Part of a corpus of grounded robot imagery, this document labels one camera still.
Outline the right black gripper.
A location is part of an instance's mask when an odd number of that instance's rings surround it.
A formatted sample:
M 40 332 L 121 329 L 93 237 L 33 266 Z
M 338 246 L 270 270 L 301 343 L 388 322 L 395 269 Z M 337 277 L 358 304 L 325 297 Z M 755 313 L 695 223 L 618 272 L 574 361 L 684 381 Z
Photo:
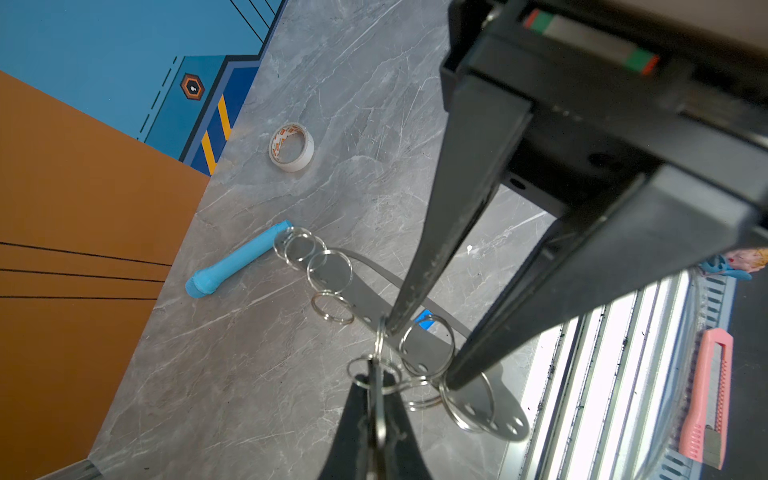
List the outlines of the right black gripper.
M 706 27 L 688 1 L 454 1 L 448 28 L 448 122 L 387 333 L 410 324 L 499 184 L 556 216 L 583 204 L 490 306 L 450 389 L 554 326 L 766 245 L 767 48 L 744 26 Z

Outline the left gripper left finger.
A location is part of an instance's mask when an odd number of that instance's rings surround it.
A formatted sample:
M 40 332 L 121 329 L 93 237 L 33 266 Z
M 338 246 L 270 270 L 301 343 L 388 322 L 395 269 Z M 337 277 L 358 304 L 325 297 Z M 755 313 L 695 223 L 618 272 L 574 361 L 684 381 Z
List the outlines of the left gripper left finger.
M 373 373 L 372 361 L 368 360 L 366 366 L 367 373 L 353 377 L 329 454 L 318 476 L 320 480 L 375 478 L 369 391 L 361 387 Z

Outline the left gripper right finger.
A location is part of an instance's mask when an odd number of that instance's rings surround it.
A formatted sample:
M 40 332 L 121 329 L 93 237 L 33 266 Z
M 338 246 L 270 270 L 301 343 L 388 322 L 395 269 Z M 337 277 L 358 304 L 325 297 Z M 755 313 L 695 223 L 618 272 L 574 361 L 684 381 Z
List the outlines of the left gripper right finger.
M 376 363 L 376 478 L 431 479 L 408 414 L 395 388 L 394 376 Z

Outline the blue key fob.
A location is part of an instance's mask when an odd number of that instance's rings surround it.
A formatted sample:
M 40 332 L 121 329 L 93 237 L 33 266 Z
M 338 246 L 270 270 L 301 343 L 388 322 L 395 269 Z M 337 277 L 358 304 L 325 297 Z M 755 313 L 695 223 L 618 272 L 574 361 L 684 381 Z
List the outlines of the blue key fob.
M 420 326 L 424 330 L 429 330 L 430 327 L 435 323 L 435 316 L 434 314 L 424 309 L 414 320 L 414 322 Z

